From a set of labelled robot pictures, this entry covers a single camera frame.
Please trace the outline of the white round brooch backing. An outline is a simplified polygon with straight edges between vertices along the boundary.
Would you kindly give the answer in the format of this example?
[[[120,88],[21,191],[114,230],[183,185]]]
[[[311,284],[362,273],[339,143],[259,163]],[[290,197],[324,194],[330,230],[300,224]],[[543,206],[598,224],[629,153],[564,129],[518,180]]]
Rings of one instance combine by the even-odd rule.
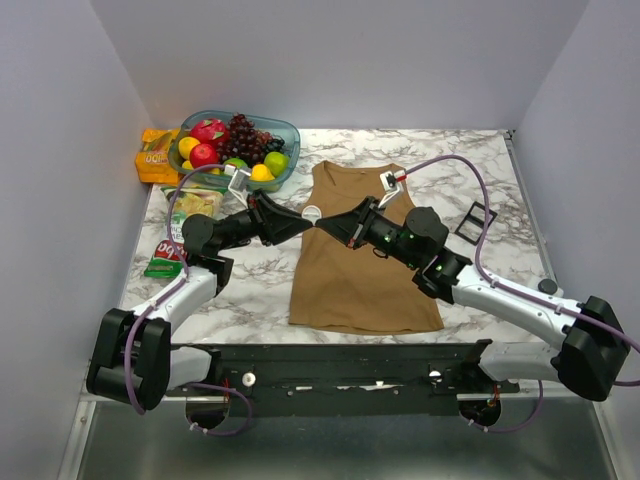
[[[301,217],[312,224],[315,224],[322,218],[321,209],[316,205],[307,205],[301,212]]]

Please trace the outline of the brown clothing garment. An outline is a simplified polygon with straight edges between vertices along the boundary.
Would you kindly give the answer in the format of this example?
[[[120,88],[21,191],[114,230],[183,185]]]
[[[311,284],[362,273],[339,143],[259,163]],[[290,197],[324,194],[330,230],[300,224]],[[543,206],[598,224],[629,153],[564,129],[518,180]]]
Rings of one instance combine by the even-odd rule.
[[[325,216],[349,211],[367,196],[382,197],[379,175],[398,169],[395,164],[347,168],[323,161],[312,169],[307,203]],[[369,245],[350,250],[324,231],[310,229],[302,234],[289,323],[362,335],[443,329],[436,301],[423,295],[412,277],[403,264],[377,257]]]

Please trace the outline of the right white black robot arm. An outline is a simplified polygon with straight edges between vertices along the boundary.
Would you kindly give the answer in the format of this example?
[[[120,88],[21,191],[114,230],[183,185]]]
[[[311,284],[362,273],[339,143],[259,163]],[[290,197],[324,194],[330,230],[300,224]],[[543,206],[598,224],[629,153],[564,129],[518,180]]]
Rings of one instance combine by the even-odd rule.
[[[523,351],[497,343],[485,347],[460,367],[467,389],[480,392],[495,380],[534,379],[558,382],[591,401],[609,396],[630,344],[607,301],[564,299],[482,273],[446,247],[449,230],[430,207],[416,207],[396,224],[368,197],[315,225],[351,249],[369,244],[401,262],[413,270],[413,281],[425,295],[489,313],[539,338]]]

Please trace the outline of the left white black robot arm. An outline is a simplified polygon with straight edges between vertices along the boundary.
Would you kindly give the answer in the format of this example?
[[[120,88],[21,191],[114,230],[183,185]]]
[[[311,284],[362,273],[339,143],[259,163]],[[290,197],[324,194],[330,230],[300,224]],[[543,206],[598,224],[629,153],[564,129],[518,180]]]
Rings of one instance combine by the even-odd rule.
[[[86,378],[88,392],[128,403],[140,414],[184,384],[201,395],[214,393],[222,372],[210,354],[175,346],[172,336],[228,284],[233,261],[221,251],[253,238],[278,245],[312,228],[321,216],[315,205],[296,212],[256,191],[248,196],[246,209],[222,220],[203,214],[188,217],[182,225],[182,273],[146,302],[131,310],[113,308],[102,318]]]

